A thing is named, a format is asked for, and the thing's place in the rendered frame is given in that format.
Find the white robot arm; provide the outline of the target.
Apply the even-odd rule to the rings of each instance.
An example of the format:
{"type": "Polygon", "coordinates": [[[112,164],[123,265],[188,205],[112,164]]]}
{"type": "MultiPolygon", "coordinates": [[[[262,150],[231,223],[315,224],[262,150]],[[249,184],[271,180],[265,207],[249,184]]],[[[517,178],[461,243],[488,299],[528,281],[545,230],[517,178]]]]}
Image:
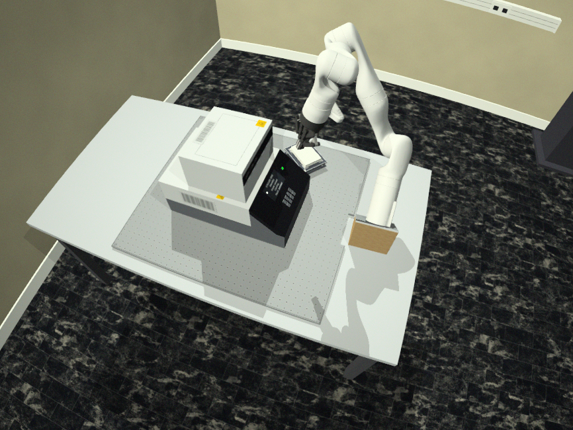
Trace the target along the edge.
{"type": "Polygon", "coordinates": [[[366,220],[390,227],[402,178],[412,155],[412,141],[407,136],[395,134],[391,128],[388,97],[355,26],[348,22],[328,32],[324,43],[326,50],[320,53],[316,61],[314,86],[302,113],[307,120],[316,124],[326,122],[328,117],[342,122],[344,115],[335,103],[339,87],[334,82],[350,85],[357,79],[357,97],[373,127],[382,154],[389,158],[388,163],[378,170],[366,220]],[[354,51],[358,61],[352,55],[354,51]]]}

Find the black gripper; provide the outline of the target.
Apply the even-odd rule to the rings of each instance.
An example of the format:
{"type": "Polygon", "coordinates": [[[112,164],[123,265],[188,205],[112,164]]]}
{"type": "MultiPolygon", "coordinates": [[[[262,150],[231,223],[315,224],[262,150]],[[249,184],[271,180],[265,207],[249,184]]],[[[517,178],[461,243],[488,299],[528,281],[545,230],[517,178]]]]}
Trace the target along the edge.
{"type": "Polygon", "coordinates": [[[295,115],[295,122],[296,122],[296,133],[298,134],[296,148],[298,150],[302,150],[304,149],[304,147],[320,146],[320,142],[317,141],[317,137],[319,135],[319,131],[324,127],[326,122],[322,124],[316,124],[310,122],[304,117],[302,112],[300,114],[295,115]],[[311,138],[312,140],[311,142],[309,142],[311,138]]]}

